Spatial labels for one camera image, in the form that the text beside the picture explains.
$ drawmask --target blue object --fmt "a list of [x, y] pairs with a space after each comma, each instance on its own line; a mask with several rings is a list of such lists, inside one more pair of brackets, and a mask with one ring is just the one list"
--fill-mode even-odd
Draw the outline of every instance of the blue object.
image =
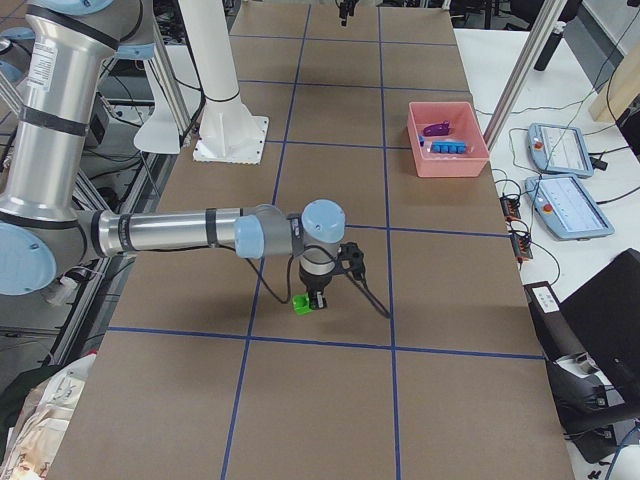
[[40, 5], [65, 15], [89, 15], [104, 10], [113, 0], [40, 0]]
[[49, 247], [24, 228], [0, 223], [0, 294], [26, 295], [49, 285], [56, 261]]
[[[573, 173], [580, 178], [593, 176], [593, 165], [582, 131], [566, 125], [532, 123], [527, 134], [529, 154], [544, 173]], [[567, 143], [568, 149], [560, 142]]]
[[239, 217], [234, 223], [236, 255], [240, 258], [262, 258], [264, 255], [264, 231], [255, 215]]
[[7, 77], [7, 80], [11, 83], [16, 83], [22, 78], [22, 72], [20, 70], [10, 63], [3, 62], [2, 60], [0, 60], [0, 71], [4, 73], [4, 76]]
[[316, 200], [302, 212], [302, 226], [314, 239], [324, 243], [339, 243], [344, 237], [346, 218], [342, 208], [331, 200]]
[[454, 140], [439, 140], [431, 144], [431, 151], [435, 153], [466, 153], [467, 144]]
[[560, 240], [604, 237], [615, 231], [576, 175], [529, 177], [525, 188], [541, 220]]
[[116, 52], [117, 60], [150, 60], [155, 55], [155, 44], [120, 45]]
[[0, 36], [8, 38], [9, 40], [35, 40], [36, 34], [33, 30], [27, 27], [13, 27], [7, 28], [0, 32]]

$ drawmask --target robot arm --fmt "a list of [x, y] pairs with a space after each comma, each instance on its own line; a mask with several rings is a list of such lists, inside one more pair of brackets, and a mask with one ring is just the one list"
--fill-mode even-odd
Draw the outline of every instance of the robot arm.
[[324, 308], [331, 277], [355, 274], [342, 266], [351, 263], [344, 252], [352, 248], [341, 248], [345, 216], [333, 202], [318, 200], [289, 216], [271, 205], [124, 215], [72, 207], [102, 62], [116, 51], [152, 55], [152, 14], [150, 0], [29, 2], [36, 39], [0, 195], [0, 294], [32, 292], [78, 264], [120, 252], [225, 246], [244, 258], [301, 257], [310, 308]]

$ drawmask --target white pillar base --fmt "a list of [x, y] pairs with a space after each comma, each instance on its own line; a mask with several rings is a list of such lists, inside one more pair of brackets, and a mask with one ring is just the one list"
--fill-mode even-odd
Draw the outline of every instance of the white pillar base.
[[207, 100], [193, 159], [257, 165], [268, 127], [269, 119], [251, 115], [239, 96], [228, 102]]

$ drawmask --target table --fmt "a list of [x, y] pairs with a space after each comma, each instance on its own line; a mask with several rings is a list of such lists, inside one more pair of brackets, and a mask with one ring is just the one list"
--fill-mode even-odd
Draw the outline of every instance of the table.
[[471, 100], [448, 14], [246, 3], [232, 33], [262, 163], [187, 151], [160, 208], [332, 198], [392, 319], [340, 279], [300, 318], [230, 252], [140, 254], [48, 478], [573, 478], [490, 169], [415, 175], [408, 101]]
[[[464, 62], [473, 93], [480, 125], [486, 127], [490, 116], [480, 112], [492, 112], [500, 93], [506, 84], [511, 69], [524, 45], [527, 33], [502, 31], [456, 30], [456, 39]], [[589, 115], [589, 105], [595, 94], [587, 97], [591, 83], [582, 71], [578, 61], [565, 41], [562, 41], [544, 72], [532, 71], [514, 108], [519, 112], [531, 107], [548, 106], [561, 108], [571, 103], [585, 100], [582, 106], [574, 105], [562, 110], [541, 109], [512, 114], [491, 154], [494, 168], [504, 170], [508, 177], [523, 186], [526, 177], [534, 175], [513, 165], [513, 154], [509, 142], [509, 130], [528, 128], [533, 122], [552, 123], [580, 127], [584, 133], [596, 132], [610, 124], [594, 122]], [[526, 132], [512, 131], [516, 163], [533, 168], [528, 158], [525, 144]], [[608, 128], [594, 135], [587, 135], [587, 147], [590, 152], [599, 152], [626, 145], [626, 141], [617, 128]], [[640, 185], [640, 165], [630, 150], [622, 150], [604, 157], [609, 162], [605, 172], [596, 170], [592, 178], [583, 180], [584, 185], [596, 200], [616, 197]], [[504, 178], [494, 171], [496, 180]], [[515, 190], [507, 187], [508, 193]], [[624, 200], [603, 205], [602, 209], [613, 222], [616, 233], [609, 237], [589, 241], [560, 242], [555, 240], [539, 221], [531, 215], [531, 203], [523, 198], [521, 213], [525, 222], [533, 227], [533, 240], [547, 248], [559, 260], [561, 275], [553, 286], [560, 300], [564, 300], [577, 290], [594, 274], [604, 268], [623, 250], [638, 248], [640, 220], [637, 211], [640, 208], [640, 194]], [[520, 276], [523, 284], [547, 280], [556, 276], [556, 266], [552, 259], [536, 246], [533, 246], [534, 259], [525, 262]], [[583, 478], [592, 470], [584, 462], [573, 445], [572, 462], [576, 478]], [[640, 448], [630, 447], [623, 451], [616, 464], [616, 479], [635, 479], [640, 471]]]

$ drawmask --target purple object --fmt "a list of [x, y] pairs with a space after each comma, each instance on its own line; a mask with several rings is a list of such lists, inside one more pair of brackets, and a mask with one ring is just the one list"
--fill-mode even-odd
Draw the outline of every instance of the purple object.
[[442, 123], [436, 123], [434, 125], [428, 125], [424, 127], [422, 133], [425, 137], [441, 137], [449, 135], [449, 120]]

